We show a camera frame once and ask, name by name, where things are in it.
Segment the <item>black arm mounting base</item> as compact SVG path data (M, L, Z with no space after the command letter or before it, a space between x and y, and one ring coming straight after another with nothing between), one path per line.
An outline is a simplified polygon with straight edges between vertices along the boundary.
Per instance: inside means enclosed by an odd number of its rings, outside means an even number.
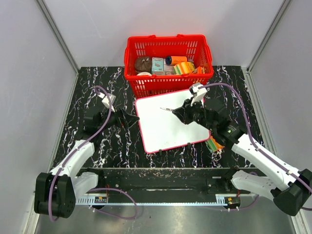
M195 190L208 194L237 194L230 182L232 169L218 168L82 168L78 175L99 175L99 185L130 190Z

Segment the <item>red whiteboard marker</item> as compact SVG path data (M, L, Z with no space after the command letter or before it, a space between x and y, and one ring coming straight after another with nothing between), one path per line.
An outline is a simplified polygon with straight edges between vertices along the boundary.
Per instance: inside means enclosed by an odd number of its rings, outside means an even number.
M169 111L169 112L172 112L173 109L170 109L170 108L165 108L165 107L160 107L161 110L164 110L164 111Z

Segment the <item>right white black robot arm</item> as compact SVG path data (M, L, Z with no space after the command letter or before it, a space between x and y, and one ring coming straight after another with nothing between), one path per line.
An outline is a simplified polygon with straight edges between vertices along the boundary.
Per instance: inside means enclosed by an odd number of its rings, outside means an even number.
M222 180L227 193L245 190L266 197L285 214L296 216L312 195L312 172L299 170L279 159L248 135L245 127L231 121L226 107L217 99L192 103L190 99L172 113L183 123L208 129L216 142L242 156L264 176L237 170Z

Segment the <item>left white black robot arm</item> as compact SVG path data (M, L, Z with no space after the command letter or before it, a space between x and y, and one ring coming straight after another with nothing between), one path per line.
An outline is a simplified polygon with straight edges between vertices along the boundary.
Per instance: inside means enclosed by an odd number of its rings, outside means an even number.
M35 213L48 215L55 222L59 218L68 218L77 200L86 193L107 191L103 173L79 172L100 146L104 130L112 126L129 129L138 121L139 117L123 109L105 111L103 108L94 108L85 111L83 128L72 150L50 172L37 176Z

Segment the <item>pink framed whiteboard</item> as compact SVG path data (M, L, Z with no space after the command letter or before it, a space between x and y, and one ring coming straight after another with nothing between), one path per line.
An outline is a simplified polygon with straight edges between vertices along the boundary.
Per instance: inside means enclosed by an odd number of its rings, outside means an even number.
M180 90L135 101L139 128L144 151L148 154L165 151L188 143L198 143L209 139L208 129L192 122L183 124L172 112L161 110L160 107L176 109L191 98L189 90Z

